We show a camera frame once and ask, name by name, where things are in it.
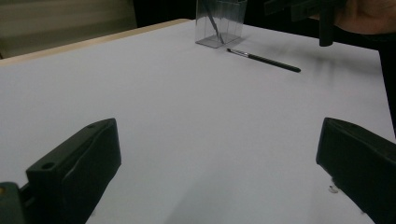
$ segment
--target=white table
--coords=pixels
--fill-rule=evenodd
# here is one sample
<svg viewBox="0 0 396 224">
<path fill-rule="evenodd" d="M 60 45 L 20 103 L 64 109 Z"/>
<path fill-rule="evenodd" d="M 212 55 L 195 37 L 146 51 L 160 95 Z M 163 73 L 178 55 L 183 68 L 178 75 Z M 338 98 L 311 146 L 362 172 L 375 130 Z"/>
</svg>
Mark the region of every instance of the white table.
<svg viewBox="0 0 396 224">
<path fill-rule="evenodd" d="M 0 180 L 79 129 L 118 122 L 122 166 L 88 223 L 373 223 L 315 157 L 325 117 L 395 142 L 376 51 L 245 26 L 232 48 L 194 21 L 0 67 Z"/>
</svg>

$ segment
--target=clear plastic container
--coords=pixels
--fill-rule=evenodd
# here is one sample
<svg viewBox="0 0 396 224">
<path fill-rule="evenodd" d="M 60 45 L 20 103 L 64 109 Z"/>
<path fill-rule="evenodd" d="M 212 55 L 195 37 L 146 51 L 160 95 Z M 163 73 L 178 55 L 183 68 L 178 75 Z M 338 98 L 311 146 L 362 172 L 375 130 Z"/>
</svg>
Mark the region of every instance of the clear plastic container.
<svg viewBox="0 0 396 224">
<path fill-rule="evenodd" d="M 197 0 L 195 43 L 218 48 L 241 37 L 248 0 Z"/>
</svg>

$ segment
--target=wooden table edge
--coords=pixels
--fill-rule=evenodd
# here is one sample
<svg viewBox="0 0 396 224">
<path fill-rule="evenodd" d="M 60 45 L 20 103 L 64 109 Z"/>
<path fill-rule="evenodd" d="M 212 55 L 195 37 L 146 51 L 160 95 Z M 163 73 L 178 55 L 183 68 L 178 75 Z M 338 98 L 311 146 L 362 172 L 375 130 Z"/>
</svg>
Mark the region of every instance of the wooden table edge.
<svg viewBox="0 0 396 224">
<path fill-rule="evenodd" d="M 85 40 L 85 41 L 81 41 L 81 42 L 77 42 L 77 43 L 73 43 L 73 44 L 69 44 L 69 45 L 60 46 L 60 47 L 53 48 L 53 49 L 44 49 L 44 50 L 40 50 L 37 52 L 23 54 L 23 55 L 11 57 L 11 58 L 5 58 L 3 60 L 0 60 L 0 65 L 9 65 L 9 64 L 14 64 L 14 63 L 20 63 L 20 62 L 24 62 L 24 61 L 28 61 L 28 60 L 32 60 L 32 59 L 36 59 L 36 58 L 49 56 L 52 54 L 66 52 L 66 51 L 73 50 L 73 49 L 81 49 L 81 48 L 85 48 L 88 46 L 105 43 L 107 41 L 116 40 L 116 39 L 124 38 L 127 36 L 131 36 L 131 35 L 140 35 L 140 34 L 143 34 L 146 32 L 162 29 L 162 28 L 165 28 L 168 26 L 177 25 L 177 24 L 180 24 L 180 23 L 186 22 L 186 21 L 190 21 L 190 20 L 178 19 L 178 20 L 173 20 L 173 21 L 161 22 L 158 24 L 150 25 L 150 26 L 145 26 L 145 27 L 141 27 L 141 28 L 137 28 L 137 29 L 133 29 L 133 30 L 129 30 L 129 31 L 124 31 L 124 32 L 117 33 L 114 35 L 105 35 L 105 36 L 101 36 L 101 37 L 97 37 L 97 38 L 93 38 L 93 39 L 89 39 L 89 40 Z"/>
</svg>

